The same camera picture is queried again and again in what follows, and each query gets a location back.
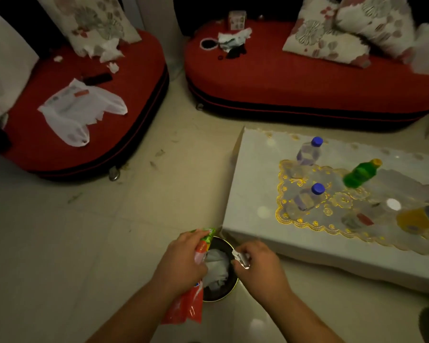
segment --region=red plastic packaging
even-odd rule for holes
[[[197,244],[194,254],[194,261],[196,264],[201,264],[204,261],[214,234],[215,230],[210,229],[210,233]],[[193,288],[173,301],[172,305],[165,313],[165,317],[162,319],[161,324],[182,324],[187,318],[201,323],[203,305],[204,286],[200,280]]]

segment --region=forearm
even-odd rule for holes
[[[135,293],[86,343],[149,342],[173,295],[149,282]]]
[[[271,301],[264,309],[288,343],[343,343],[291,290]]]

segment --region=green bottle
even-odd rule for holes
[[[349,188],[359,188],[363,183],[377,174],[377,168],[382,164],[383,162],[380,159],[361,162],[353,171],[343,177],[343,183]]]

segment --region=tile floor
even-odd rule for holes
[[[184,77],[121,178],[56,184],[0,158],[0,343],[83,342],[152,275],[180,232],[218,226],[230,152],[243,125],[429,153],[429,116],[395,133],[221,119],[197,111]],[[347,342],[422,342],[429,296],[283,259],[295,290]],[[201,325],[160,327],[153,342],[284,342],[240,284],[204,306]]]

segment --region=floral pillow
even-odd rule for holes
[[[370,47],[360,38],[332,28],[337,9],[334,0],[303,0],[283,50],[362,68],[369,66]]]
[[[342,0],[336,24],[403,63],[413,58],[415,28],[406,0]]]
[[[52,21],[81,57],[100,55],[113,38],[129,43],[141,40],[118,0],[39,0]]]

